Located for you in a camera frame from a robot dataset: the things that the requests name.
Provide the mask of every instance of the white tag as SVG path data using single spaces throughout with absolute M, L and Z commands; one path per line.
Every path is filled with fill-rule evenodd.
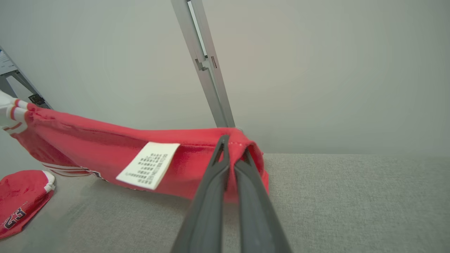
M 179 145 L 179 143 L 147 143 L 116 179 L 131 185 L 156 189 Z

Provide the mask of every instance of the red fabric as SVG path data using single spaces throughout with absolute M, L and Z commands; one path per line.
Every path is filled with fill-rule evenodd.
M 246 147 L 268 191 L 269 176 L 264 170 L 262 153 L 255 142 L 238 129 L 136 130 L 39 108 L 33 104 L 28 104 L 27 109 L 27 129 L 11 136 L 41 162 L 82 167 L 113 184 L 152 191 L 118 181 L 116 176 L 147 142 L 180 143 L 155 191 L 192 199 L 219 138 L 229 135 L 231 170 L 225 201 L 237 201 L 234 164 Z
M 53 196 L 54 177 L 46 173 L 48 176 L 43 171 L 20 171 L 0 181 L 0 221 L 4 221 L 0 239 L 21 232 Z

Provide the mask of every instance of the gray fabric surface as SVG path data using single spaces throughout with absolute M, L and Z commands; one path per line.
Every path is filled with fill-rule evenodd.
M 450 158 L 265 154 L 270 198 L 294 252 L 449 252 Z M 56 192 L 2 252 L 168 252 L 189 201 L 94 177 Z M 224 252 L 239 252 L 237 206 Z

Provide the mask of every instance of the red shirt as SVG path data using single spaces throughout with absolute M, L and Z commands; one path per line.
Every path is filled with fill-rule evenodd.
M 234 164 L 247 147 L 268 191 L 269 175 L 262 153 L 238 129 L 136 130 L 39 108 L 18 99 L 13 103 L 3 116 L 16 124 L 3 129 L 57 175 L 94 174 L 115 185 L 152 191 L 118 181 L 116 176 L 146 143 L 180 143 L 155 192 L 192 199 L 219 138 L 229 135 L 231 168 L 225 201 L 237 201 Z

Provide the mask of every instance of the jersey number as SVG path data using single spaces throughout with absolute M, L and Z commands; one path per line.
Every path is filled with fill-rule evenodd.
M 25 215 L 26 215 L 26 213 L 24 213 L 24 211 L 22 211 L 22 208 L 17 209 L 17 211 L 15 213 L 13 213 L 11 216 L 8 217 L 8 219 L 6 219 L 4 227 L 7 229 L 12 228 L 14 226 L 14 224 L 16 224 Z

